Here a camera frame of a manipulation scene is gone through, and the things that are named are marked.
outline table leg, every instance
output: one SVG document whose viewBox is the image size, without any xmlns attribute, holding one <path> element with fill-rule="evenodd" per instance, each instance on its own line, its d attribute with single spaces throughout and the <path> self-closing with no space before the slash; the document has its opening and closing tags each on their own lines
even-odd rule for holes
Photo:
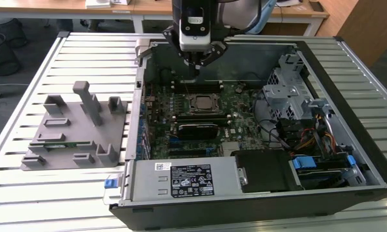
<svg viewBox="0 0 387 232">
<path fill-rule="evenodd" d="M 316 32 L 321 26 L 322 18 L 312 18 L 310 23 L 306 26 L 306 30 L 304 32 L 304 36 L 314 36 Z"/>
<path fill-rule="evenodd" d="M 142 15 L 131 15 L 134 33 L 142 33 Z"/>
</svg>

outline white cable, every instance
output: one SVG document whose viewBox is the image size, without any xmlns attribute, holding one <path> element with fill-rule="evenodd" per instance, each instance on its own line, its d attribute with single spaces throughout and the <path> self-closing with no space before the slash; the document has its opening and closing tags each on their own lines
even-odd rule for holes
<svg viewBox="0 0 387 232">
<path fill-rule="evenodd" d="M 0 86 L 27 86 L 29 84 L 0 84 Z"/>
</svg>

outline robotic arm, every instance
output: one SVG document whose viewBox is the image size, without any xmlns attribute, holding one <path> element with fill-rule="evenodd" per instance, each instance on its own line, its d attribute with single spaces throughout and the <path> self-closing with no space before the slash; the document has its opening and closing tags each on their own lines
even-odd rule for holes
<svg viewBox="0 0 387 232">
<path fill-rule="evenodd" d="M 276 0 L 172 0 L 173 24 L 162 31 L 189 66 L 190 76 L 226 51 L 224 39 L 257 34 Z"/>
</svg>

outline green circuit board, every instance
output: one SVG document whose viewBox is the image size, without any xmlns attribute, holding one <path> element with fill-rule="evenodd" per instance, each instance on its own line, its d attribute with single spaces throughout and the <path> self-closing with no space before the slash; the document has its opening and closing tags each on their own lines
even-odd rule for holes
<svg viewBox="0 0 387 232">
<path fill-rule="evenodd" d="M 221 143 L 237 142 L 237 148 L 262 149 L 262 138 L 257 131 L 253 114 L 249 112 L 257 90 L 234 92 L 237 83 L 224 83 L 217 95 L 218 109 L 230 115 L 226 127 L 218 127 L 217 136 L 210 140 L 178 141 L 173 135 L 173 115 L 189 114 L 188 94 L 173 94 L 170 86 L 150 84 L 146 97 L 148 122 L 150 131 L 150 159 L 169 159 L 172 151 L 206 150 L 206 157 L 222 156 Z"/>
</svg>

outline blue latch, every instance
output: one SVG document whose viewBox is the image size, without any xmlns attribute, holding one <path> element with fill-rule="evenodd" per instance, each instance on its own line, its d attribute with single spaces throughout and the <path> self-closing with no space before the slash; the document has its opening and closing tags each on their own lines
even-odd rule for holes
<svg viewBox="0 0 387 232">
<path fill-rule="evenodd" d="M 210 152 L 213 151 L 213 147 L 208 147 L 206 149 L 205 149 L 205 151 L 206 151 L 206 156 L 210 154 Z"/>
<path fill-rule="evenodd" d="M 352 155 L 347 155 L 347 160 L 351 166 L 355 165 L 355 159 Z"/>
<path fill-rule="evenodd" d="M 313 158 L 310 156 L 297 156 L 292 160 L 292 164 L 293 164 L 294 169 L 298 169 L 298 168 L 314 168 L 316 167 Z"/>
<path fill-rule="evenodd" d="M 117 188 L 117 179 L 106 179 L 103 180 L 103 188 L 105 189 L 115 189 Z"/>
</svg>

